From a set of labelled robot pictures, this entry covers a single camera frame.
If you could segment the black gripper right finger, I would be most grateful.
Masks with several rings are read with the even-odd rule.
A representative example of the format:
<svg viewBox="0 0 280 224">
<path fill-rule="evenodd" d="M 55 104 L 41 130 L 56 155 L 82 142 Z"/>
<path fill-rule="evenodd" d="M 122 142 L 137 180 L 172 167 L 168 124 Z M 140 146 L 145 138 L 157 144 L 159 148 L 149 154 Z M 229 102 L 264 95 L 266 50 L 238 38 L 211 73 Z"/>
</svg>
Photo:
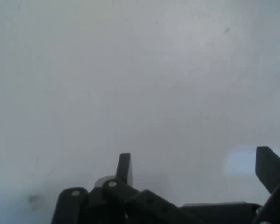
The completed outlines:
<svg viewBox="0 0 280 224">
<path fill-rule="evenodd" d="M 280 224 L 280 157 L 268 146 L 257 147 L 255 172 L 270 196 L 253 223 Z"/>
</svg>

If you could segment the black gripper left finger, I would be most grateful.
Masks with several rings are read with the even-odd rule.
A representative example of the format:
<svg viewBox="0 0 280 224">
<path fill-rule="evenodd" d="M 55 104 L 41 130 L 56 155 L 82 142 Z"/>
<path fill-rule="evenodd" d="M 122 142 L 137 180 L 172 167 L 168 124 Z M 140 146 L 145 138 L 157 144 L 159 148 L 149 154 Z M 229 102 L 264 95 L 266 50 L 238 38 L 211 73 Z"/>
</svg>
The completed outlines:
<svg viewBox="0 0 280 224">
<path fill-rule="evenodd" d="M 92 191 L 68 188 L 59 194 L 53 224 L 194 224 L 196 218 L 149 190 L 131 186 L 130 153 L 121 153 L 115 176 Z"/>
</svg>

